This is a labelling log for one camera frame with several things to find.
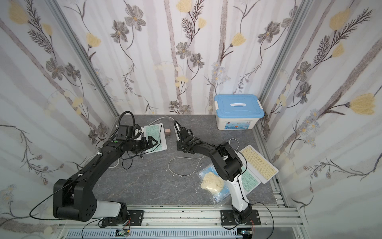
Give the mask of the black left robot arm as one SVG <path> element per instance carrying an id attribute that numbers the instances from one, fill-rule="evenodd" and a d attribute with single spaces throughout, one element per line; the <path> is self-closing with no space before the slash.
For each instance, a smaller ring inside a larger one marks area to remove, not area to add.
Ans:
<path id="1" fill-rule="evenodd" d="M 54 218 L 81 222 L 108 218 L 114 220 L 115 224 L 129 220 L 125 203 L 99 201 L 93 193 L 98 180 L 125 152 L 138 155 L 160 144 L 157 138 L 143 136 L 141 126 L 136 121 L 132 125 L 121 124 L 126 114 L 134 116 L 130 111 L 120 115 L 116 130 L 89 163 L 70 178 L 60 179 L 54 184 Z"/>

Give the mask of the white power strip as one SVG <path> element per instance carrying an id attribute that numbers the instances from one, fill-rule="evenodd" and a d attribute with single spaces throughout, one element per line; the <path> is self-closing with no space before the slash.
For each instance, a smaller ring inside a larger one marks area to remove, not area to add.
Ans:
<path id="1" fill-rule="evenodd" d="M 175 131 L 175 135 L 176 135 L 177 141 L 180 141 L 180 137 L 179 137 L 179 129 L 178 129 L 177 126 L 174 126 L 174 131 Z"/>

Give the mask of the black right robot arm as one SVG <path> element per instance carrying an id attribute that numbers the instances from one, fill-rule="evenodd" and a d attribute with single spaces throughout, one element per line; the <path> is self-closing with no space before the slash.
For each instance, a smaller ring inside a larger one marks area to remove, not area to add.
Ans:
<path id="1" fill-rule="evenodd" d="M 243 162 L 237 155 L 239 151 L 233 149 L 226 141 L 220 144 L 210 144 L 195 137 L 192 130 L 183 127 L 174 120 L 177 136 L 177 149 L 184 153 L 202 154 L 211 159 L 219 177 L 227 182 L 232 199 L 234 220 L 242 225 L 251 215 L 253 209 L 242 183 Z"/>

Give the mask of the pink USB charger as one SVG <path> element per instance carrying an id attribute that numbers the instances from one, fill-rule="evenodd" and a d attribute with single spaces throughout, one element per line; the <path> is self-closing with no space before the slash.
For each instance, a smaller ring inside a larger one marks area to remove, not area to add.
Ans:
<path id="1" fill-rule="evenodd" d="M 171 134 L 172 134 L 172 132 L 169 128 L 165 129 L 165 136 L 171 136 Z"/>

